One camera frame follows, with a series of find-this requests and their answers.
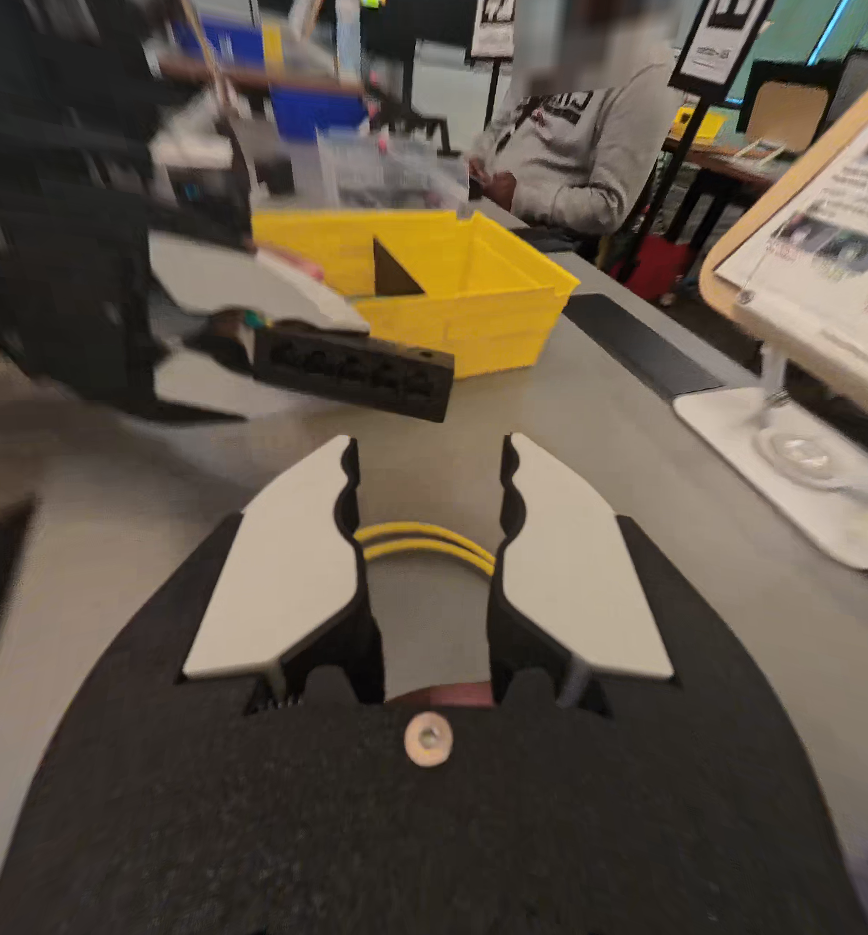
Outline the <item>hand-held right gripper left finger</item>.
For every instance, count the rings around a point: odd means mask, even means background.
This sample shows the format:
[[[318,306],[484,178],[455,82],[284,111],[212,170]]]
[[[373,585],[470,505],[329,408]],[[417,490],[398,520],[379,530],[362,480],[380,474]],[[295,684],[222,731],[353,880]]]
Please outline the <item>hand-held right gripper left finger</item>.
[[[382,637],[369,600],[355,438],[335,436],[241,511],[183,663],[187,680],[252,675],[276,700],[338,668],[364,704],[384,700]]]

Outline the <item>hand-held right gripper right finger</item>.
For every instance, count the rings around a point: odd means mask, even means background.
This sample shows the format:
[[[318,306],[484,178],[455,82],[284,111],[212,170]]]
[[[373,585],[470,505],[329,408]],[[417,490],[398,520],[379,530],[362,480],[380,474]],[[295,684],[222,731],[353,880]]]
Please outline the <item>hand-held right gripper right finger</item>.
[[[605,497],[517,431],[503,440],[499,479],[486,618],[495,705],[531,675],[559,708],[609,708],[607,680],[671,686],[673,663]]]

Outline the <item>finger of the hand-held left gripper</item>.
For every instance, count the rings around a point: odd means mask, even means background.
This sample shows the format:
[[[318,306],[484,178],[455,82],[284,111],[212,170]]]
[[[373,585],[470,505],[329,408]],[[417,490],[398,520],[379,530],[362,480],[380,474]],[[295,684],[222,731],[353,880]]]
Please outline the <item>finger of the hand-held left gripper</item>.
[[[223,367],[207,355],[175,350],[155,368],[155,392],[162,401],[257,419],[292,409],[292,394]]]
[[[148,234],[151,273],[182,313],[201,321],[183,345],[252,376],[256,330],[303,325],[370,334],[366,319],[306,258],[253,242],[231,248],[163,231]]]

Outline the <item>black network switch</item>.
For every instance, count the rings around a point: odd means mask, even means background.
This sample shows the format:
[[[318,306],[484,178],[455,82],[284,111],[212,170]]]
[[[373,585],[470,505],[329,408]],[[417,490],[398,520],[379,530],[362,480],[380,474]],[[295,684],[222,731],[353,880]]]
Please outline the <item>black network switch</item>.
[[[253,378],[270,386],[431,423],[444,422],[451,354],[303,325],[256,330]]]

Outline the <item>yellow plastic bin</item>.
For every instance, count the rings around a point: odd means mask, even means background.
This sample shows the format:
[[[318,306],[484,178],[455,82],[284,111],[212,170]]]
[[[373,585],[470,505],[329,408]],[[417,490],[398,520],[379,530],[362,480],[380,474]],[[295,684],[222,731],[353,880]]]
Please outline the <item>yellow plastic bin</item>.
[[[451,354],[463,380],[530,368],[580,280],[480,212],[259,209],[253,239],[323,268],[370,334]],[[375,298],[377,237],[425,289]]]

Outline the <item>black bin divider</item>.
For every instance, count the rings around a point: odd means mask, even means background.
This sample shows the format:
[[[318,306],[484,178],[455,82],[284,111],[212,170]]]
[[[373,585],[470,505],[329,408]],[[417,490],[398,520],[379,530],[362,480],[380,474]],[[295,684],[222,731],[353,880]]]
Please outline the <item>black bin divider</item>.
[[[425,289],[398,262],[381,240],[372,241],[375,298],[424,296]]]

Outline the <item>clear plastic bags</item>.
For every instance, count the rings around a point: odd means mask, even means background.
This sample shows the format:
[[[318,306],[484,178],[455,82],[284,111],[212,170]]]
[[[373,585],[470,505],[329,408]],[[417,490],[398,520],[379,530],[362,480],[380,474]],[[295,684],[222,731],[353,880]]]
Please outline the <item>clear plastic bags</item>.
[[[432,142],[381,134],[318,134],[289,144],[295,188],[309,205],[344,209],[446,209],[469,202],[469,175],[460,157]]]

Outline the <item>blue plastic bin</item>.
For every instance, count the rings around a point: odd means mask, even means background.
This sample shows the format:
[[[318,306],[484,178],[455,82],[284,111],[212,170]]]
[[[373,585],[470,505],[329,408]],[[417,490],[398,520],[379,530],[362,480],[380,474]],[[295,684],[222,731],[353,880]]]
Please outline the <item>blue plastic bin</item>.
[[[278,135],[311,143],[329,130],[356,130],[368,115],[359,94],[271,86],[269,97]]]

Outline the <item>white stand base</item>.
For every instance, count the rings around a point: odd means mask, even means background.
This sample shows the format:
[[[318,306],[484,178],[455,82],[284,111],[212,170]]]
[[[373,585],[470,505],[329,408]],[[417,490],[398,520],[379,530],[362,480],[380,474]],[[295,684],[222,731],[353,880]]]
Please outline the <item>white stand base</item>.
[[[761,355],[756,386],[680,395],[674,411],[820,551],[868,571],[868,452],[790,398],[781,351]]]

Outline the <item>black desk mat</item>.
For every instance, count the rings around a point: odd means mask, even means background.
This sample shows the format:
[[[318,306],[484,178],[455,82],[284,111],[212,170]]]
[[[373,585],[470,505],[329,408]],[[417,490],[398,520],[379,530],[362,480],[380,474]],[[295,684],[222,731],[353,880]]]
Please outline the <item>black desk mat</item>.
[[[662,400],[723,389],[725,384],[611,298],[571,297],[564,315]]]

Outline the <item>red bag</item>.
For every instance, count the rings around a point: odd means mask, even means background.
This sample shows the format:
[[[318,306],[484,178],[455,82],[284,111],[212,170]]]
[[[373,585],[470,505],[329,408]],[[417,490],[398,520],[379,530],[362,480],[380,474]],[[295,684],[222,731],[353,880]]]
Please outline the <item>red bag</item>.
[[[695,263],[696,255],[697,251],[690,243],[649,234],[641,243],[625,286],[635,296],[657,302],[676,290]]]

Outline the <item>black-framed tag sign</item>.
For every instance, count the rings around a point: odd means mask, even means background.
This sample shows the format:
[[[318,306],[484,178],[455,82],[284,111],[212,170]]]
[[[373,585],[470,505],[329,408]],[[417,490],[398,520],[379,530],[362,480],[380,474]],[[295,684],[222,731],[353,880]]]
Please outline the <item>black-framed tag sign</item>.
[[[509,62],[514,52],[515,1],[478,1],[469,56]]]
[[[669,86],[709,104],[724,101],[774,4],[773,1],[703,1]]]

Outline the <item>tan padded chair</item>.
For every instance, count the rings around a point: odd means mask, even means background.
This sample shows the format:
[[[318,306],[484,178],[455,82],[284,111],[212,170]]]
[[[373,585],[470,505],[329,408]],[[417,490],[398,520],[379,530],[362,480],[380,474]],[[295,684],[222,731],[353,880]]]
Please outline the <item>tan padded chair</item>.
[[[739,110],[737,131],[746,141],[768,143],[799,155],[821,134],[843,64],[753,62]]]

